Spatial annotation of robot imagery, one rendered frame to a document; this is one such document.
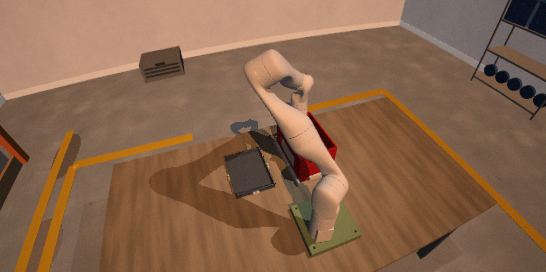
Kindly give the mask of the red bottle crate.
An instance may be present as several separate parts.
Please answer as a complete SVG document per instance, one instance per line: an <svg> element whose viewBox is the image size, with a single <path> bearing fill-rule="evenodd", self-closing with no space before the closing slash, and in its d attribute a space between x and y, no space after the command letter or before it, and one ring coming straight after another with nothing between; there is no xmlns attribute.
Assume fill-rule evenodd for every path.
<svg viewBox="0 0 546 272"><path fill-rule="evenodd" d="M310 112L307 112L307 116L311 119L325 147L333 160L335 160L337 146ZM278 125L277 142L300 182L309 180L309 176L320 173L319 169L313 162L309 163L309 160L301 158L299 155L293 152Z"/></svg>

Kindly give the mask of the grey rectangular tray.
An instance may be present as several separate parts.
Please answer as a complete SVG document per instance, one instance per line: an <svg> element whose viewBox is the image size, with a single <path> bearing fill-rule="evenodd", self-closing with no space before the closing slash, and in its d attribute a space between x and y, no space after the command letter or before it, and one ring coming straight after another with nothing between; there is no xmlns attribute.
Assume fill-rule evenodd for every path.
<svg viewBox="0 0 546 272"><path fill-rule="evenodd" d="M231 183L236 199L275 187L259 147L224 156L224 158L226 165L228 163L227 169L228 172L230 170L229 176L230 179L232 178Z"/></svg>

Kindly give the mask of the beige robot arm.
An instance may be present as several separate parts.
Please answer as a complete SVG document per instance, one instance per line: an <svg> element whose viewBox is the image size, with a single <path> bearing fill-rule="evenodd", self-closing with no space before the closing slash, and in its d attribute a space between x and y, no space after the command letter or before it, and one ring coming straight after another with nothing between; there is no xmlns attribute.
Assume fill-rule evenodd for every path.
<svg viewBox="0 0 546 272"><path fill-rule="evenodd" d="M322 178L312 191L309 234L315 243L331 240L340 210L339 204L346 195L349 184L307 116L307 102L313 87L313 78L293 71L288 61L273 49L248 61L244 65L244 73L293 152L313 162L320 170ZM280 100L270 89L278 82L286 88L298 91L291 95L291 104ZM331 219L332 217L334 218Z"/></svg>

